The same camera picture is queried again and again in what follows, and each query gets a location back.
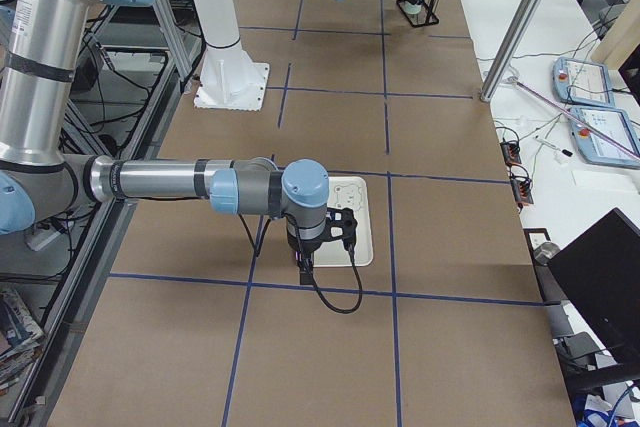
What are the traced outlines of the pale green cup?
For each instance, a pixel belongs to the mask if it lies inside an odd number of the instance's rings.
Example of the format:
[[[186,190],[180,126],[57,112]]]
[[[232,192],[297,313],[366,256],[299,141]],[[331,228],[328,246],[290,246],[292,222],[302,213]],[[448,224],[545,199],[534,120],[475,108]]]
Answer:
[[[402,9],[407,15],[417,16],[423,8],[423,0],[403,0]]]

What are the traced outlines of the metal cup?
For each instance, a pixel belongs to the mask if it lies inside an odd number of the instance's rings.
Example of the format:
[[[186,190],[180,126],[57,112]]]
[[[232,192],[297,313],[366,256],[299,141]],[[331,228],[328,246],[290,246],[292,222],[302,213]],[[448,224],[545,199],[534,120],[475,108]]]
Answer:
[[[560,251],[561,249],[557,244],[545,241],[533,249],[534,264],[546,266]]]

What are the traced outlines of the upper teach pendant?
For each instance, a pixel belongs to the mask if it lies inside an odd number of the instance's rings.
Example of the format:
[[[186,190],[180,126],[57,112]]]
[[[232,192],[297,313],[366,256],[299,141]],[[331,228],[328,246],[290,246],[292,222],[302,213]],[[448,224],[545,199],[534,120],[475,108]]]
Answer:
[[[604,64],[559,57],[552,80],[558,98],[570,104],[614,107],[613,87]]]

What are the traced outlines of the stack of books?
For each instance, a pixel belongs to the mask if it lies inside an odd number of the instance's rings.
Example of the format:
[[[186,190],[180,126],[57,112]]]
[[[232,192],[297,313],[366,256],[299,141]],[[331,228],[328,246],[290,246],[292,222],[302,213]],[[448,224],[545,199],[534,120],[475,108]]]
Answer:
[[[1,393],[41,353],[45,332],[12,287],[1,287]]]

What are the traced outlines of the black laptop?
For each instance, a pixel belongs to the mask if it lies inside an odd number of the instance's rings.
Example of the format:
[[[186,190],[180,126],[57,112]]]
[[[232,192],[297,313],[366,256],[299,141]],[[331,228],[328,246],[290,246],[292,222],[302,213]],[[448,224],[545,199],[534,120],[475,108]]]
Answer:
[[[548,267],[619,363],[639,360],[639,228],[618,208],[557,253]]]

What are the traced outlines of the aluminium frame post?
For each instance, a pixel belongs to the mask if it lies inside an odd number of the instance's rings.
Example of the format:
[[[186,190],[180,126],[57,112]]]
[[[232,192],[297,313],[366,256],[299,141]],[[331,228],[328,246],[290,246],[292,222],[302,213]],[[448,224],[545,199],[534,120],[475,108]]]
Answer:
[[[491,101],[540,2],[541,0],[520,1],[482,85],[481,101]]]

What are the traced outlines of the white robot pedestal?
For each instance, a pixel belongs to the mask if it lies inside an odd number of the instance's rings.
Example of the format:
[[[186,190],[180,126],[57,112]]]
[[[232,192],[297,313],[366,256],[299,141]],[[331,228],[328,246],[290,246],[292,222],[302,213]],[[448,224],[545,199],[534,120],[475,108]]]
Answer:
[[[193,1],[206,47],[195,106],[260,110],[270,66],[244,50],[233,0]]]

